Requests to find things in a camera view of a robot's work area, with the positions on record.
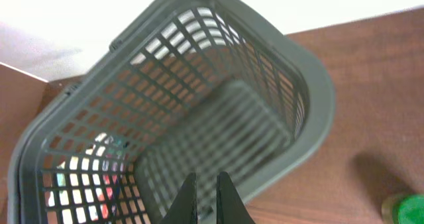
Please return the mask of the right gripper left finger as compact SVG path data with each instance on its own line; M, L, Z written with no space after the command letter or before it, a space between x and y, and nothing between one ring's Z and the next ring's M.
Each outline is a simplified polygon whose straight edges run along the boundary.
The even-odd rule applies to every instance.
M160 224L197 224L196 173L184 180L176 198Z

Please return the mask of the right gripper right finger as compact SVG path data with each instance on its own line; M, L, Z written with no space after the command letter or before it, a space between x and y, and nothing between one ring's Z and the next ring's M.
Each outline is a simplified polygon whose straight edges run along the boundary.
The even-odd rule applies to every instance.
M255 224L227 172L217 176L217 223Z

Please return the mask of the white tissue multipack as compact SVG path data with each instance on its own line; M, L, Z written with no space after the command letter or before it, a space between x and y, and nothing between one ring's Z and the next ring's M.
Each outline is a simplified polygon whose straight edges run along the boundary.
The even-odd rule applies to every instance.
M47 154L44 206L49 223L124 223L137 201L127 148L130 142L99 133L89 142L63 139L63 154Z

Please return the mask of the grey plastic basket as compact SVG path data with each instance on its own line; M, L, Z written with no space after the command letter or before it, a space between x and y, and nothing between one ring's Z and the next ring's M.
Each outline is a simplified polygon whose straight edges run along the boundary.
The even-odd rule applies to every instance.
M124 223L160 222L192 172L198 219L214 223L220 172L248 202L308 159L334 116L324 65L242 1L155 0L21 135L7 221L49 223L46 155L108 133L130 142Z

